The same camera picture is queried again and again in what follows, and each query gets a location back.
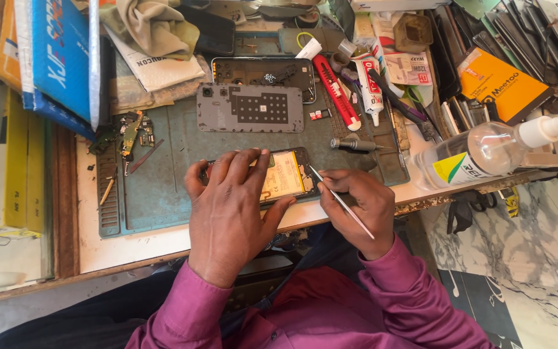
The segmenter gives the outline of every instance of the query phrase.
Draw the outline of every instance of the red utility knife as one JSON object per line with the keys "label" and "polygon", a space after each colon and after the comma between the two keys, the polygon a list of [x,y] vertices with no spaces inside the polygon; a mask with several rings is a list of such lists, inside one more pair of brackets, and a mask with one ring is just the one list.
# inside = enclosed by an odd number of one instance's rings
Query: red utility knife
{"label": "red utility knife", "polygon": [[337,107],[339,114],[341,114],[348,130],[359,130],[361,128],[361,121],[358,119],[358,115],[354,108],[348,102],[348,98],[345,96],[344,91],[342,91],[342,88],[339,86],[335,74],[333,74],[333,71],[330,69],[329,62],[322,55],[316,55],[311,61],[314,63],[315,69],[318,75],[320,75],[320,80],[324,83],[326,90],[329,91],[329,95],[333,99],[335,107]]}

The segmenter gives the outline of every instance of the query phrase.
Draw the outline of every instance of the shirt cuff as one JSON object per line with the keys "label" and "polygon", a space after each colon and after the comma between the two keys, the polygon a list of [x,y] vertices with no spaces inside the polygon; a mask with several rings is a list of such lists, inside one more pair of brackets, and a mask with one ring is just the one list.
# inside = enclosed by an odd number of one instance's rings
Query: shirt cuff
{"label": "shirt cuff", "polygon": [[209,284],[191,270],[187,260],[175,277],[174,286],[158,316],[169,329],[183,337],[205,338],[216,330],[233,289]]}
{"label": "shirt cuff", "polygon": [[386,255],[373,261],[366,260],[360,252],[358,257],[376,285],[388,292],[406,292],[421,272],[419,264],[397,234],[391,250]]}

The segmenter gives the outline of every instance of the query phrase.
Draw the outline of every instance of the glue tube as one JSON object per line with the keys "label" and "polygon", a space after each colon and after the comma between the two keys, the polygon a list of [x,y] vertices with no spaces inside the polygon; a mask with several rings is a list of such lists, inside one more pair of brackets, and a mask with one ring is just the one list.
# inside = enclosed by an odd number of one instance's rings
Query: glue tube
{"label": "glue tube", "polygon": [[374,126],[380,124],[378,114],[383,110],[383,91],[380,90],[376,82],[367,74],[370,69],[378,71],[378,59],[375,59],[369,53],[351,58],[357,65],[358,79],[361,83],[361,93],[363,94],[363,104],[365,112],[371,115]]}

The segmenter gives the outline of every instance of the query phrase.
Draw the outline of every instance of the grey phone back plate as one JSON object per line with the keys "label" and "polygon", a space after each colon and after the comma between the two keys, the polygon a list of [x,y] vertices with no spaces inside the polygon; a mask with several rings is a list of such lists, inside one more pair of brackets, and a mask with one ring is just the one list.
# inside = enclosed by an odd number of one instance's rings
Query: grey phone back plate
{"label": "grey phone back plate", "polygon": [[197,89],[197,128],[210,132],[303,131],[298,88],[204,83]]}

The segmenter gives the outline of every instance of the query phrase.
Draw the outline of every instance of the cleaning cloth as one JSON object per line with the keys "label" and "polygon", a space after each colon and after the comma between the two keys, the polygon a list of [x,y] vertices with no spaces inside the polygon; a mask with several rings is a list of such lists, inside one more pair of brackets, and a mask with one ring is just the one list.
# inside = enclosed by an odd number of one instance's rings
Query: cleaning cloth
{"label": "cleaning cloth", "polygon": [[180,0],[115,0],[100,7],[100,21],[135,51],[190,60],[200,31],[174,7]]}

